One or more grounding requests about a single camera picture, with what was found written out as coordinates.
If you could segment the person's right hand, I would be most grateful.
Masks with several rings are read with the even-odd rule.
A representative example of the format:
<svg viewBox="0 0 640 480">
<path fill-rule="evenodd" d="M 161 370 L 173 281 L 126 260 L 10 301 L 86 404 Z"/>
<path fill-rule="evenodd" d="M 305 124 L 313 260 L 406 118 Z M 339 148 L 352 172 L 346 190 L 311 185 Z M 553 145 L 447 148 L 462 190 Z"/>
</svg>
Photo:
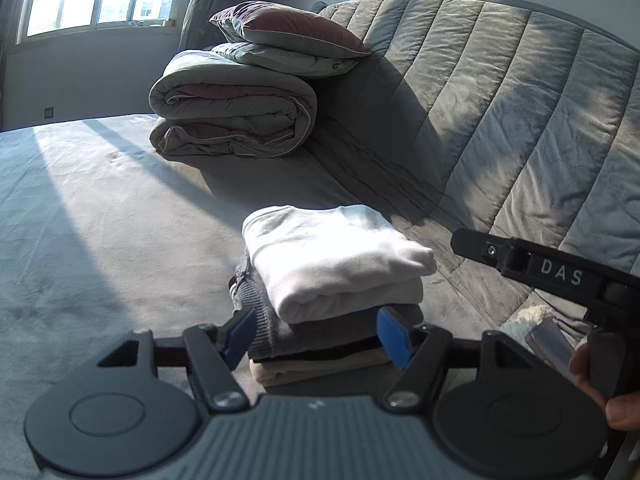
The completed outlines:
<svg viewBox="0 0 640 480">
<path fill-rule="evenodd" d="M 587 372 L 590 364 L 590 353 L 587 341 L 576 347 L 570 358 L 568 368 L 575 378 L 576 386 L 589 396 L 605 414 L 608 426 L 620 431 L 638 430 L 640 426 L 640 398 L 634 392 L 624 396 L 616 396 L 606 400 L 604 396 L 590 385 Z"/>
</svg>

